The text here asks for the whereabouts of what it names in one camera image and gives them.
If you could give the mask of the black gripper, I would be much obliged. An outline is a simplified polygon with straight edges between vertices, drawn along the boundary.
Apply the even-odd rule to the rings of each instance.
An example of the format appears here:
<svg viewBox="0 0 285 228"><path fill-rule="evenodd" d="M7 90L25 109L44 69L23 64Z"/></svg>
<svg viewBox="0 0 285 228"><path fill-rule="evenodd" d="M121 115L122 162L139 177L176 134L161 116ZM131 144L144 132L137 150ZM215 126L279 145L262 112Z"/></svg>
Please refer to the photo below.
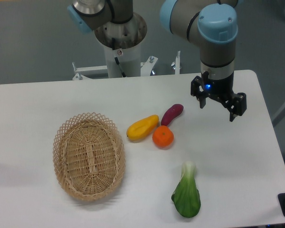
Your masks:
<svg viewBox="0 0 285 228"><path fill-rule="evenodd" d="M207 97L225 102L225 108L230 112L229 121L233 122L247 109L247 96L245 93L235 94L233 92L233 81L234 73L226 78L215 80L210 79L208 71L205 71L201 77L196 76L191 81L190 95L196 97L201 109L206 105Z"/></svg>

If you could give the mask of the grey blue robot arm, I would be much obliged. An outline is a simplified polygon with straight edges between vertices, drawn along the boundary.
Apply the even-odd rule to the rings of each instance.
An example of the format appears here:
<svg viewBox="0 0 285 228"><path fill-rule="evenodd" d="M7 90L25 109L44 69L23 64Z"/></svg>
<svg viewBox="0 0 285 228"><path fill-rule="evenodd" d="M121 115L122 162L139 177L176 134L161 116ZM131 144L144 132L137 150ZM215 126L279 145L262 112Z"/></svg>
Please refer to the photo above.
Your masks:
<svg viewBox="0 0 285 228"><path fill-rule="evenodd" d="M246 95L233 92L237 5L237 0L167 0L160 10L165 29L199 48L201 75L193 79L191 95L200 107L206 98L221 103L231 121L247 108ZM93 31L104 47L110 78L141 75L147 25L131 0L75 0L67 10L77 27Z"/></svg>

